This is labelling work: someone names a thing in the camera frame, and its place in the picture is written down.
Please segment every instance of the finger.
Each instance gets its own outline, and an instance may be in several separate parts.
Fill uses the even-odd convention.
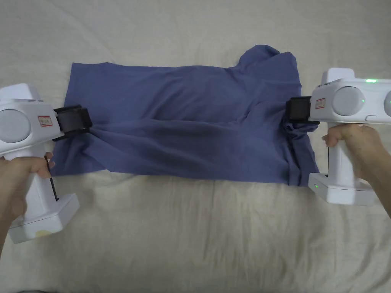
[[[10,161],[15,168],[23,172],[37,173],[42,178],[50,178],[47,161],[38,157],[18,157]]]
[[[336,146],[336,144],[338,143],[338,139],[333,136],[327,136],[325,142],[327,147],[332,148]]]
[[[48,161],[50,161],[50,159],[53,157],[53,153],[47,152],[45,157],[48,159]]]

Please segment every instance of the gripper handle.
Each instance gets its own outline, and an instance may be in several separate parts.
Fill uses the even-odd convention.
[[[328,127],[338,125],[329,123]],[[350,152],[344,141],[339,141],[335,147],[328,149],[328,177],[333,185],[340,187],[355,187],[360,184],[354,174]]]
[[[16,157],[44,157],[44,144],[34,145],[15,152],[4,155],[6,160],[12,160]],[[50,208],[55,205],[56,197],[54,195],[50,179],[43,179],[37,174],[31,174],[27,183],[28,192],[26,195],[27,211],[24,219],[33,219],[45,215]]]

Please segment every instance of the circular sensor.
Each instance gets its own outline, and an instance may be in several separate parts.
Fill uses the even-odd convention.
[[[29,136],[31,125],[22,112],[8,109],[0,111],[0,140],[17,143]]]
[[[353,86],[345,86],[335,92],[333,109],[341,116],[357,114],[365,104],[364,94]]]

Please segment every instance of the blue t-shirt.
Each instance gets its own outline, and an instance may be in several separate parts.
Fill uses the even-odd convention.
[[[264,45],[230,68],[74,63],[65,106],[86,107],[93,127],[56,143],[52,173],[307,185],[316,126],[284,116],[300,95],[295,57]]]

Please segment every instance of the forearm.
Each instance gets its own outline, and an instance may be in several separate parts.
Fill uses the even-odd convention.
[[[7,237],[8,230],[12,221],[8,217],[1,217],[0,215],[0,257],[3,251],[5,238]]]
[[[391,155],[385,149],[381,149],[373,156],[363,154],[360,161],[365,179],[391,218]]]

